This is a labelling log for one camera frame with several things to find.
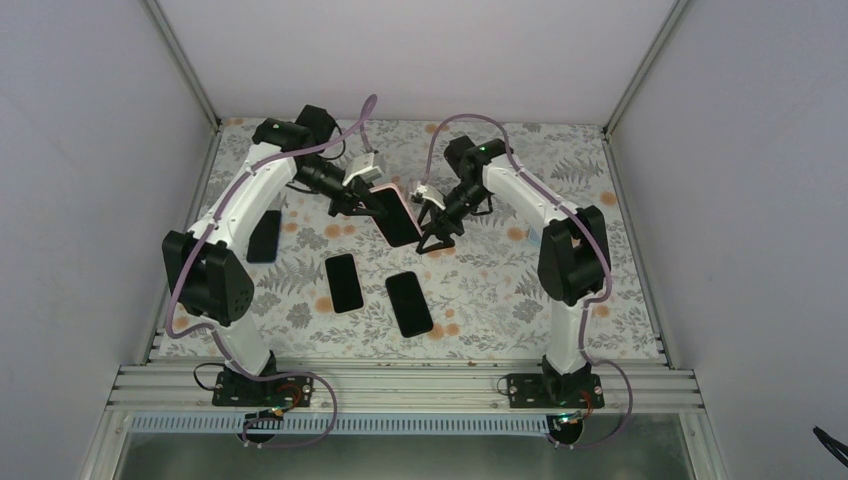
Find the blue smartphone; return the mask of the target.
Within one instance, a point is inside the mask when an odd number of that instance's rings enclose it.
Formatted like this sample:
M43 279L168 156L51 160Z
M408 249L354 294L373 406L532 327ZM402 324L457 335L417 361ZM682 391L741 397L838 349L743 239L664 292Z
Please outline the blue smartphone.
M262 215L248 241L246 261L249 264L276 262L281 224L280 210L268 210Z

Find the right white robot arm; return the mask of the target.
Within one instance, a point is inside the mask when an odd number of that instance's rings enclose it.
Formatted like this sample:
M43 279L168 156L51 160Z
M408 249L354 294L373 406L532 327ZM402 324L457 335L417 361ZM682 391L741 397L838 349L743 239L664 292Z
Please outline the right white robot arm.
M551 298L551 341L542 357L541 391L555 407L565 407L589 382L593 362L585 347L588 315L610 293L611 267L603 213L564 200L527 170L511 145L495 139L481 145L468 137L452 140L445 158L458 184L442 194L426 181L415 184L421 204L420 254L454 246L463 221L484 202L510 205L540 235L537 276Z

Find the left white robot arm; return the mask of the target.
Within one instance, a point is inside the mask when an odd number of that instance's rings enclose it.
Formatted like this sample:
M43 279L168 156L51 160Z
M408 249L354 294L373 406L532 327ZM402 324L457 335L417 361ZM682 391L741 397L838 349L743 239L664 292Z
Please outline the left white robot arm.
M326 110L307 105L294 122L264 120L254 131L236 176L210 209L186 231L162 242L170 289L165 329L172 339L210 332L225 367L240 376L239 392L255 405L277 394L272 352L248 318L254 283L245 269L248 243L275 197L297 182L329 201L328 213L383 217L387 210L371 189L382 173L368 148L343 169L324 151L351 135L367 135L365 123L378 98L365 100L358 119L338 132Z

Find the light blue phone case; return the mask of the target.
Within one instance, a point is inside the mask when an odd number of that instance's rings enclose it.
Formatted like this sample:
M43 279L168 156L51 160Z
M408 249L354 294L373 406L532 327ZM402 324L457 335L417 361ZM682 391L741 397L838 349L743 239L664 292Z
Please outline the light blue phone case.
M540 237L539 237L538 233L533 228L530 228L528 230L527 240L530 244L532 244L534 246L540 245Z

